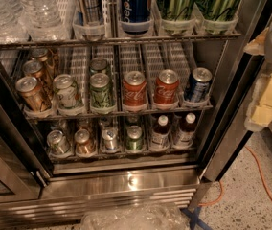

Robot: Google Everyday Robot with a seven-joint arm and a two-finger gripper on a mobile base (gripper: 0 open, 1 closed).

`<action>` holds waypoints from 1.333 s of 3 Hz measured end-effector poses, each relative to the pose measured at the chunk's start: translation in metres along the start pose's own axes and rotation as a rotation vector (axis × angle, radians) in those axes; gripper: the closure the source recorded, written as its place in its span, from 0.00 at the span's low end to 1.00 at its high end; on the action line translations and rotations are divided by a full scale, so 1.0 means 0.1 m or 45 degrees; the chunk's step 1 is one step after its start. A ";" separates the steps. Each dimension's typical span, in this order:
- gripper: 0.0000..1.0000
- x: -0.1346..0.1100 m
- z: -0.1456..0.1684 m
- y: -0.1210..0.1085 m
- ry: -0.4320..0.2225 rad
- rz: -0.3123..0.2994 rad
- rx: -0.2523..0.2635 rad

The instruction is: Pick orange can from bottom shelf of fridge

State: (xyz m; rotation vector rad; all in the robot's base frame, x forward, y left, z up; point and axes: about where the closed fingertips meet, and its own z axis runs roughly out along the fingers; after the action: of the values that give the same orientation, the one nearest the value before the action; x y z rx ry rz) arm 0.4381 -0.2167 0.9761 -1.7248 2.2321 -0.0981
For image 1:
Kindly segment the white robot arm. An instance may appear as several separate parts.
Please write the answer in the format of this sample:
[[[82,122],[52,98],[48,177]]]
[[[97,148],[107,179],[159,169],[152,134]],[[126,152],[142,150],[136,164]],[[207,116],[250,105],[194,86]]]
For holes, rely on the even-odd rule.
[[[272,22],[255,39],[244,47],[244,52],[252,56],[264,56],[266,63],[272,64]],[[257,132],[272,122],[272,72],[262,74],[256,81],[249,103],[244,125],[247,130]]]

